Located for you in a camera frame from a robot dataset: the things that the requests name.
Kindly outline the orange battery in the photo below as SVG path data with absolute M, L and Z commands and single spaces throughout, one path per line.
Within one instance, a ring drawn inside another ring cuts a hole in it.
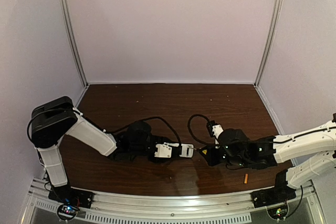
M 248 183 L 248 174 L 245 174 L 245 177 L 244 177 L 244 184 L 247 184 Z

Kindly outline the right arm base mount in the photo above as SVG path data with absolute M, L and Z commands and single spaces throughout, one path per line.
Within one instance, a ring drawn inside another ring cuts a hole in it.
M 285 187 L 272 187 L 251 193 L 255 208 L 266 207 L 268 216 L 275 220 L 285 220 L 290 216 L 288 200 L 296 198 L 296 190 Z

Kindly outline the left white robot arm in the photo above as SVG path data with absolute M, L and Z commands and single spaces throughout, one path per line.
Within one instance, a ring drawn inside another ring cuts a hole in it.
M 143 156 L 153 163 L 165 163 L 179 158 L 182 152 L 178 133 L 162 117 L 137 120 L 108 131 L 84 116 L 67 96 L 34 108 L 27 136 L 48 175 L 51 191 L 58 198 L 68 198 L 73 191 L 59 150 L 59 141 L 65 136 L 112 161 L 133 161 Z

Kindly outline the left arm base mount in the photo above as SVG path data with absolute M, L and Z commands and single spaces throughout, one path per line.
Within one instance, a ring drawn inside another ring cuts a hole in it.
M 61 203 L 56 209 L 56 215 L 61 221 L 69 222 L 79 216 L 82 210 L 91 208 L 93 192 L 73 188 L 61 189 L 60 187 L 52 187 L 48 198 Z

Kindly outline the white remote control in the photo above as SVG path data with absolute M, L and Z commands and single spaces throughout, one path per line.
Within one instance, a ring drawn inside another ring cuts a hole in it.
M 169 143 L 172 150 L 172 157 L 192 158 L 194 146 L 192 144 Z

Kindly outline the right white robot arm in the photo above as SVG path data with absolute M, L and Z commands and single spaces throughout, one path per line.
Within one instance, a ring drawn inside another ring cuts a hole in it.
M 306 181 L 320 176 L 335 166 L 335 119 L 321 126 L 290 135 L 271 135 L 251 141 L 241 129 L 223 129 L 215 121 L 207 121 L 213 143 L 192 144 L 163 142 L 155 145 L 154 156 L 171 158 L 174 154 L 190 158 L 194 151 L 202 155 L 209 166 L 225 163 L 236 169 L 266 169 L 290 159 L 311 155 L 302 164 L 286 169 L 276 176 L 276 190 L 294 191 Z

